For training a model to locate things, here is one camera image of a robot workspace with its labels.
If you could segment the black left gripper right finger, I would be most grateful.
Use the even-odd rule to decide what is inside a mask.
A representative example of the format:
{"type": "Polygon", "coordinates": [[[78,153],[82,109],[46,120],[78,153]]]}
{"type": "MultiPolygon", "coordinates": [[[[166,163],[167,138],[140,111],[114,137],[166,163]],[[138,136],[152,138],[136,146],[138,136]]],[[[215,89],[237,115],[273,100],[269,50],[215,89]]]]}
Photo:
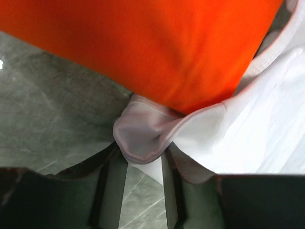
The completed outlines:
{"type": "Polygon", "coordinates": [[[170,229],[302,229],[305,178],[218,175],[170,144],[162,155],[170,229]]]}

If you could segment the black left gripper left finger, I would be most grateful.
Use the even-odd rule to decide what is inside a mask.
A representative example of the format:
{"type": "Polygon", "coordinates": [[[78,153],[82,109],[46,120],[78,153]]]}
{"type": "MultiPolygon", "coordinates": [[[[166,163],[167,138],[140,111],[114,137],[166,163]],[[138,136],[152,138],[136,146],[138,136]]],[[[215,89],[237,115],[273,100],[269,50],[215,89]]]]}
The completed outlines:
{"type": "Polygon", "coordinates": [[[3,229],[116,229],[127,162],[116,143],[55,175],[0,170],[3,229]]]}

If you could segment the white t shirt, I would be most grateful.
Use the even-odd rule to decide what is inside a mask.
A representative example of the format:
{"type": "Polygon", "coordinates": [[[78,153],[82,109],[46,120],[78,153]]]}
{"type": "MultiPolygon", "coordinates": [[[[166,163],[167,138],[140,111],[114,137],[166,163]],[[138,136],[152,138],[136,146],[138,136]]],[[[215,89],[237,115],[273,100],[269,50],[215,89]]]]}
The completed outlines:
{"type": "Polygon", "coordinates": [[[113,134],[128,163],[162,182],[161,155],[174,143],[217,174],[305,172],[305,3],[266,37],[232,98],[176,116],[133,95],[113,134]]]}

